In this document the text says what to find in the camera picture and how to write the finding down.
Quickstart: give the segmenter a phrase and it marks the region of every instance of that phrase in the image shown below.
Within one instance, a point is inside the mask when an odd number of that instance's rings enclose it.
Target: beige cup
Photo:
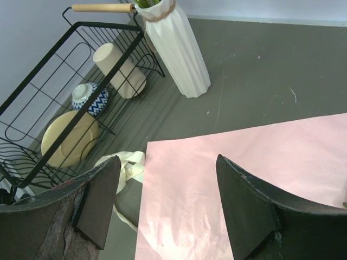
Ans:
[[[96,50],[93,61],[102,73],[107,75],[122,55],[123,53],[113,43],[106,43]],[[112,78],[111,84],[122,98],[130,99],[144,89],[146,76],[127,59]]]

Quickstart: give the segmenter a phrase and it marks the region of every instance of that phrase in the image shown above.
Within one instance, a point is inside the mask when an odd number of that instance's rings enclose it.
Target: bowl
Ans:
[[[98,84],[94,82],[87,82],[85,84],[78,85],[72,92],[72,107],[74,110],[80,110],[82,106],[87,102],[89,97],[98,88]],[[108,102],[108,91],[103,89],[97,99],[92,103],[88,109],[88,113],[92,116],[97,116],[106,107]]]
[[[70,111],[62,114],[47,128],[41,142],[42,155],[48,151],[77,112]],[[85,113],[47,163],[53,167],[69,167],[79,163],[95,146],[98,136],[99,126],[97,121],[94,117]]]

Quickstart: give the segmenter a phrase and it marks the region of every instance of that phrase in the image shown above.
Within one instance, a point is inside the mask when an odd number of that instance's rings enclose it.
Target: cream colored plate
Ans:
[[[78,110],[75,110],[62,114],[48,127],[41,143],[42,155],[48,151],[77,112]],[[54,167],[68,167],[79,163],[94,147],[98,136],[98,123],[88,113],[84,114],[47,163]]]

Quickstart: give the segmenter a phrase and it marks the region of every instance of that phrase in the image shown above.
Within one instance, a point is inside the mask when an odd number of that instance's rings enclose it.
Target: white vase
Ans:
[[[136,9],[143,17],[153,19],[166,13],[174,0],[162,0],[149,8]],[[160,21],[146,21],[146,31],[161,56],[179,91],[197,98],[211,85],[210,77],[184,11],[175,9]]]
[[[106,43],[96,50],[93,61],[106,76],[122,55],[123,53],[113,43]],[[144,89],[146,76],[127,59],[110,83],[122,98],[130,99]]]

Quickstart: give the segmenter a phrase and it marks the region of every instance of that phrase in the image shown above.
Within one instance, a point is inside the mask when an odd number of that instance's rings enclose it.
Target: pink placemat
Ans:
[[[233,259],[218,154],[305,199],[335,207],[345,201],[347,114],[150,142],[136,260]]]

